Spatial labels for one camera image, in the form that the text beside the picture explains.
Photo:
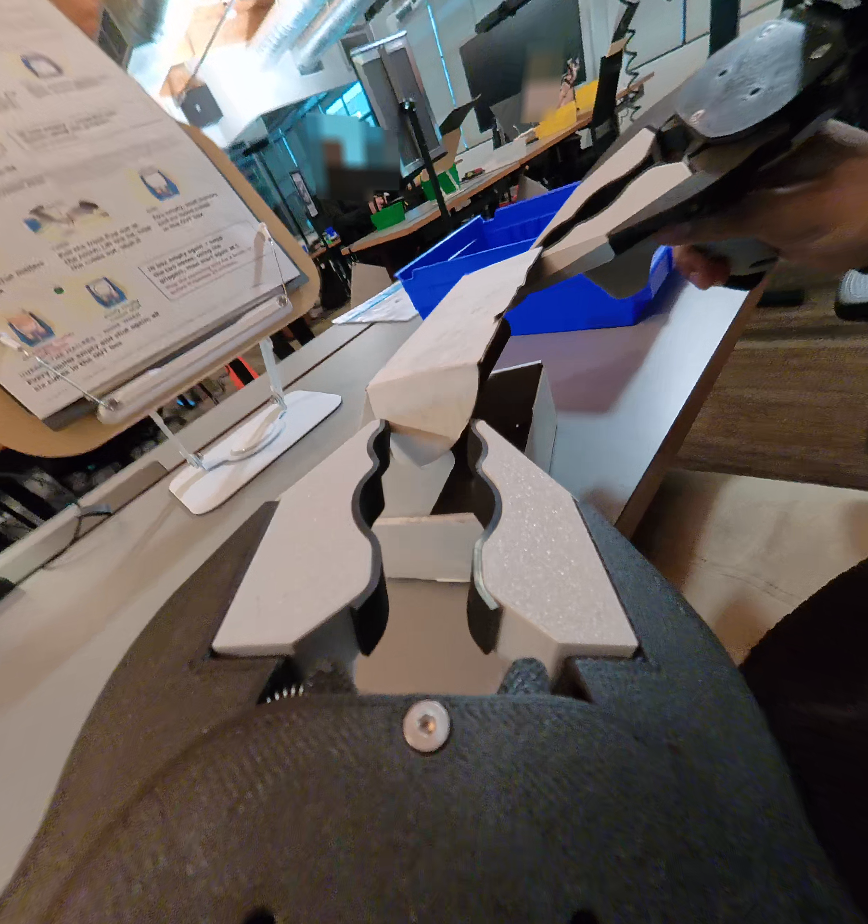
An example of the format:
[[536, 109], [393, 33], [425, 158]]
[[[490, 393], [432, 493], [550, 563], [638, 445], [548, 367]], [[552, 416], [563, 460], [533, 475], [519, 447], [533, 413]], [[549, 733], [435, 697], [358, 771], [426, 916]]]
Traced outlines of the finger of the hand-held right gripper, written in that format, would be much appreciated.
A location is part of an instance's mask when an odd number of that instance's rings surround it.
[[576, 224], [541, 253], [541, 288], [580, 275], [608, 295], [621, 299], [636, 294], [648, 283], [657, 249], [648, 237], [634, 244], [612, 244], [614, 232], [632, 226], [637, 215], [671, 193], [693, 175], [682, 162], [658, 165], [632, 180], [623, 192], [598, 214]]
[[657, 132], [641, 128], [630, 139], [619, 139], [586, 175], [535, 240], [537, 248], [559, 242], [579, 224], [600, 214], [627, 186], [656, 164]]

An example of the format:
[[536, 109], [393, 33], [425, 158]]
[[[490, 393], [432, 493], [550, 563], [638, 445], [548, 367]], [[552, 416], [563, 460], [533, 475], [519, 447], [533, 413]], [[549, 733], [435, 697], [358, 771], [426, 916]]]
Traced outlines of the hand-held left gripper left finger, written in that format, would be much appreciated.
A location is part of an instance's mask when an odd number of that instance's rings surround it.
[[232, 657], [370, 655], [389, 616], [382, 514], [390, 427], [372, 421], [280, 497], [212, 648]]

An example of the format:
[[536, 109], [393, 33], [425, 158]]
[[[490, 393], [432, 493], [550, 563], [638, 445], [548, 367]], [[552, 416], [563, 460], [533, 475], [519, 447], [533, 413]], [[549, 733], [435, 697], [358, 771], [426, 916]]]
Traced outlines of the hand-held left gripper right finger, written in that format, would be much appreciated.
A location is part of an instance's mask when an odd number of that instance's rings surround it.
[[631, 658], [635, 631], [574, 497], [486, 422], [468, 436], [475, 644], [506, 661]]

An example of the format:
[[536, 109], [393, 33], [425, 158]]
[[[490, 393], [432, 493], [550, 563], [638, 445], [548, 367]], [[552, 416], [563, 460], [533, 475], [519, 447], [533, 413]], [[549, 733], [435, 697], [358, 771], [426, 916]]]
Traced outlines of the blue plastic bin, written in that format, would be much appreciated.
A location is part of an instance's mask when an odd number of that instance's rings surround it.
[[[409, 262], [395, 277], [421, 318], [466, 274], [527, 250], [576, 188], [572, 183], [533, 199], [474, 217]], [[636, 325], [655, 311], [656, 297], [671, 275], [670, 248], [658, 248], [638, 293], [617, 299], [580, 275], [530, 294], [506, 313], [514, 336], [566, 333]]]

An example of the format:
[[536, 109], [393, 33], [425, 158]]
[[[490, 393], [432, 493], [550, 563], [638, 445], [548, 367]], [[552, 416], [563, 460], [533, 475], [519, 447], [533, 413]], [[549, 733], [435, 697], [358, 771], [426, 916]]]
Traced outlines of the white cardboard mailer box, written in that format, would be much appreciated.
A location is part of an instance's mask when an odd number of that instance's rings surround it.
[[528, 249], [463, 276], [367, 386], [365, 420], [391, 429], [373, 526], [387, 578], [470, 578], [482, 526], [470, 512], [434, 508], [456, 464], [452, 448], [510, 337], [504, 315], [540, 254]]

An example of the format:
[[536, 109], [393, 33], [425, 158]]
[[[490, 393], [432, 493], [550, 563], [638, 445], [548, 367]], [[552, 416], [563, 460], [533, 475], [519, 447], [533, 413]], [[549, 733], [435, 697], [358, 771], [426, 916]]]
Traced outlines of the yellow plastic bin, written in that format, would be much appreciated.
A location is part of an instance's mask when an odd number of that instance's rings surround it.
[[590, 117], [598, 95], [599, 85], [600, 81], [597, 79], [578, 86], [564, 80], [560, 86], [558, 101], [546, 111], [543, 119], [536, 124], [533, 130], [534, 138], [537, 141], [543, 141], [565, 129], [572, 128], [579, 118]]

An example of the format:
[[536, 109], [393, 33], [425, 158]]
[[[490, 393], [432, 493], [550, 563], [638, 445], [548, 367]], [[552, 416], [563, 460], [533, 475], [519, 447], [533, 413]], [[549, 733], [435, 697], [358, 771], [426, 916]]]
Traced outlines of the background work table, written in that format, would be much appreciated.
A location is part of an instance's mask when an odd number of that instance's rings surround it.
[[[534, 128], [532, 128], [494, 151], [482, 173], [476, 175], [473, 179], [464, 181], [458, 191], [451, 192], [446, 196], [445, 202], [451, 214], [469, 205], [476, 196], [489, 191], [501, 181], [516, 175], [534, 158], [549, 152], [570, 135], [588, 129], [590, 120], [591, 117], [581, 117], [575, 126], [543, 141], [537, 141], [534, 138]], [[437, 203], [425, 202], [406, 212], [405, 222], [402, 224], [395, 225], [387, 230], [376, 230], [374, 233], [360, 238], [349, 247], [344, 247], [343, 255], [355, 256], [361, 251], [381, 247], [409, 237], [427, 225], [437, 222], [440, 218]]]

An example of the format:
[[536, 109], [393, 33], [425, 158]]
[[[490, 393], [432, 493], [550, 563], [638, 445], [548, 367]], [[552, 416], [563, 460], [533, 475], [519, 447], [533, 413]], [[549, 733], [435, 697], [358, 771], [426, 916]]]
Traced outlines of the white and wooden document stand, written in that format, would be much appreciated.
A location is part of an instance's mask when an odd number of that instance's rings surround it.
[[[118, 423], [106, 423], [92, 415], [55, 431], [23, 409], [0, 386], [0, 445], [25, 456], [55, 461], [85, 455], [109, 456], [114, 449], [125, 446], [126, 435], [137, 425], [155, 422], [178, 453], [177, 464], [185, 461], [192, 472], [200, 472], [204, 479], [204, 487], [189, 506], [192, 513], [202, 514], [232, 497], [270, 462], [310, 433], [340, 406], [341, 399], [306, 391], [287, 394], [281, 391], [281, 372], [270, 336], [285, 327], [307, 329], [304, 315], [319, 295], [318, 268], [231, 159], [197, 128], [182, 126], [182, 131], [260, 220], [255, 243], [268, 241], [274, 256], [283, 252], [295, 263], [299, 271], [295, 279], [297, 286], [284, 285], [283, 304], [258, 306], [234, 324], [212, 332], [208, 339], [170, 362], [143, 372], [129, 384], [138, 394], [132, 405], [135, 412], [131, 418], [122, 418]], [[254, 397], [258, 406], [214, 442], [205, 438], [202, 449], [191, 449], [189, 428], [173, 433], [163, 423], [158, 409], [170, 403], [178, 393], [202, 381], [213, 369], [240, 357], [254, 345], [256, 335], [260, 335], [258, 344], [266, 373], [238, 395]]]

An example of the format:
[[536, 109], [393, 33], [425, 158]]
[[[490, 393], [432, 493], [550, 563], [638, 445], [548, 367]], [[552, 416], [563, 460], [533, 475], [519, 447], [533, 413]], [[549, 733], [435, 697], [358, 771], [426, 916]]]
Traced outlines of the black monitor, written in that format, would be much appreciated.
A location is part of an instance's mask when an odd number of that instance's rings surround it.
[[460, 48], [479, 127], [512, 138], [586, 78], [579, 3], [502, 2]]

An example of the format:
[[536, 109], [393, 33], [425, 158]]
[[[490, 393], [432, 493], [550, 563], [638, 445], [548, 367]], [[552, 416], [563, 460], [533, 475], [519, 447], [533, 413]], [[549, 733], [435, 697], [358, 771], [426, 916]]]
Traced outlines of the person's beige pants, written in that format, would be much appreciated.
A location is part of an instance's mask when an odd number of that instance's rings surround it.
[[868, 491], [674, 469], [633, 536], [740, 665], [774, 625], [868, 557]]

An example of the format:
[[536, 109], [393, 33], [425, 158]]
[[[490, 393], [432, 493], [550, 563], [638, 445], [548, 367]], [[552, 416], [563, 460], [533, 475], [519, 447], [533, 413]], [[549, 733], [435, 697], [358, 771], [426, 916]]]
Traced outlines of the upright display panel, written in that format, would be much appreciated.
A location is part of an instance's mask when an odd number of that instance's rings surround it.
[[424, 168], [410, 127], [402, 114], [402, 100], [410, 98], [415, 101], [432, 160], [445, 155], [440, 130], [406, 32], [402, 30], [382, 40], [355, 47], [349, 55], [377, 124], [396, 145], [402, 178], [408, 179]]

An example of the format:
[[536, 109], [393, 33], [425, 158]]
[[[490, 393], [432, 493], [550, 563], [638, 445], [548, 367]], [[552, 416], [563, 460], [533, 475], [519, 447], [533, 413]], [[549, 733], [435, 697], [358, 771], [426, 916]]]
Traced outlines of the white shoe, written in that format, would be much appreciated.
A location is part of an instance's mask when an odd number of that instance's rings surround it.
[[848, 271], [844, 275], [834, 311], [843, 321], [868, 321], [868, 272]]

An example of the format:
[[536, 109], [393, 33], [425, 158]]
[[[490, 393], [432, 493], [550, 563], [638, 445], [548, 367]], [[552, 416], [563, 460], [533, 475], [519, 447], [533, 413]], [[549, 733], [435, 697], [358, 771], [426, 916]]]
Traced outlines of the blue-bordered paper sheet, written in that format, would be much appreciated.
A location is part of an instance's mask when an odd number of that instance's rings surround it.
[[417, 311], [405, 286], [396, 282], [372, 295], [363, 303], [348, 309], [333, 319], [334, 325], [369, 324], [376, 322], [404, 322], [418, 317]]

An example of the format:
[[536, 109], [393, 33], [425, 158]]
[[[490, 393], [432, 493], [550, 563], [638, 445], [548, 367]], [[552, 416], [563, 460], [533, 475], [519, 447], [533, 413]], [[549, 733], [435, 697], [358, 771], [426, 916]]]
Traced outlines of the printed instruction sheet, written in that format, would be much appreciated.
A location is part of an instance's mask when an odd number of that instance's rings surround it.
[[48, 2], [0, 2], [0, 387], [40, 420], [303, 284], [163, 109]]

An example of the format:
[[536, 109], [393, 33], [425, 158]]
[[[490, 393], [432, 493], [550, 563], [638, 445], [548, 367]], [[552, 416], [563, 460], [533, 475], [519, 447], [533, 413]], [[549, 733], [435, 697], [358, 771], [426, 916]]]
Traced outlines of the black hanging box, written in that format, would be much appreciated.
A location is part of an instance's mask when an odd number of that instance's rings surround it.
[[223, 119], [220, 104], [205, 83], [194, 83], [185, 88], [177, 100], [177, 105], [186, 122], [194, 128], [210, 128]]

